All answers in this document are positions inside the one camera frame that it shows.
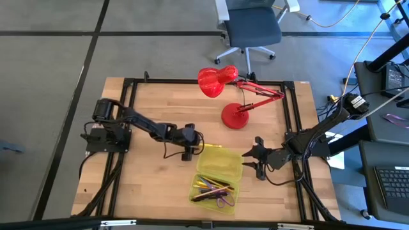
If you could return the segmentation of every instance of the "chair wheel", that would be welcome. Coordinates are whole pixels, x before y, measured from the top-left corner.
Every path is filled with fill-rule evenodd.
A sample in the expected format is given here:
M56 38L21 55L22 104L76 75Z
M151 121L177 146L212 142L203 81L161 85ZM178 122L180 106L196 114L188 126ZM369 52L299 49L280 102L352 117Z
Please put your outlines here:
M367 220L371 220L372 216L370 216L370 214L368 213L367 210L361 210L360 214Z
M254 72L251 72L250 74L247 74L245 77L247 79L249 79L250 81L254 81L257 84L257 78L256 78L256 74Z

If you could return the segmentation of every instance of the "yellow plastic container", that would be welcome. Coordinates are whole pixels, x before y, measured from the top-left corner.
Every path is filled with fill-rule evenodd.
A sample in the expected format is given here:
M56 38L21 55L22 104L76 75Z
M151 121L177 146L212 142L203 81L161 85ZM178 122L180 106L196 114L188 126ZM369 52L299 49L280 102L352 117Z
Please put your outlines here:
M233 153L225 148L205 147L202 154L200 154L197 161L198 173L194 176L192 184L190 186L189 201L192 204L202 206L211 210L219 211L226 214L234 214L237 204L237 197L239 193L240 180L242 179L243 172L243 157L238 153ZM210 199L206 201L193 202L191 199L200 194L199 188L193 187L199 176L204 176L209 179L216 179L217 181L229 183L234 188L234 192L231 192L231 197L224 197L228 202L232 202L234 199L235 205L230 206L224 204L223 208L217 206L216 199Z

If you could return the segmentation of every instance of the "keyboard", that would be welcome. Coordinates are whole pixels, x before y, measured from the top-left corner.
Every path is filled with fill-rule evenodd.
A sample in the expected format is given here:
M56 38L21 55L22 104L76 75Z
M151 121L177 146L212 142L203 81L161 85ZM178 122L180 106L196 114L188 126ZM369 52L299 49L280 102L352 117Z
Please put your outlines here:
M409 167L375 167L375 174L386 208L409 215Z

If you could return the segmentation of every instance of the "wooden tabletop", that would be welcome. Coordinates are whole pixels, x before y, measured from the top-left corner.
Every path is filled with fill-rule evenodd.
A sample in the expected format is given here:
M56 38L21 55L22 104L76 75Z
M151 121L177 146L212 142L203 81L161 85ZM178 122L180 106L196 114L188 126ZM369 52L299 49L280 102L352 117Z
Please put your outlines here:
M107 78L102 97L119 100L123 79ZM279 89L278 86L267 87ZM302 126L311 128L317 124L318 119L309 82L295 82L295 88ZM244 94L246 103L265 99L248 91L244 91ZM289 92L287 95L291 124L295 128ZM286 131L281 101L251 110L249 123L241 130L227 128L221 121L220 114L223 107L231 102L243 103L243 94L241 90L230 85L227 85L217 98L208 98L200 91L197 84L139 83L134 109L156 122L175 123L179 127L183 127L186 123L194 123L196 130L203 133L206 143L221 144L236 154L241 155L249 151L255 136L265 140L266 148L281 147ZM255 170L250 167L243 168L234 215L221 214L191 204L188 194L196 174L198 156L193 156L191 162L182 162L180 155L163 159L163 143L155 142L146 132L135 127L132 127L132 131L132 141L129 152L125 155L118 189L115 217L300 221L295 184L273 186L267 181L258 180ZM181 150L179 146L167 144L167 154ZM84 164L72 214L82 211L100 188L106 159L106 153L97 153ZM255 159L245 159L246 162L253 160ZM315 192L330 212L340 218L327 163L315 157L311 157L309 162ZM274 182L293 179L290 163L278 171L267 173ZM103 213L107 213L109 197L108 195L105 198ZM304 201L307 216L311 219L308 196L305 192Z

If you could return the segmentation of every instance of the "gray office chair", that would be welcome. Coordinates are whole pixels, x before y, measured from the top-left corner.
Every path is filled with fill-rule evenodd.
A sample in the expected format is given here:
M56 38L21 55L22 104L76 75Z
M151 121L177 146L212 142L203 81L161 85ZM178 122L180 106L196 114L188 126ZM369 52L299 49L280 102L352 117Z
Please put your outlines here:
M218 16L218 28L226 30L230 49L218 55L214 62L220 63L220 58L238 49L245 52L247 61L247 77L254 79L251 72L249 49L264 52L273 60L274 51L263 46L281 41L279 22L287 11L300 10L297 0L284 0L286 5L277 18L272 6L275 0L215 0Z

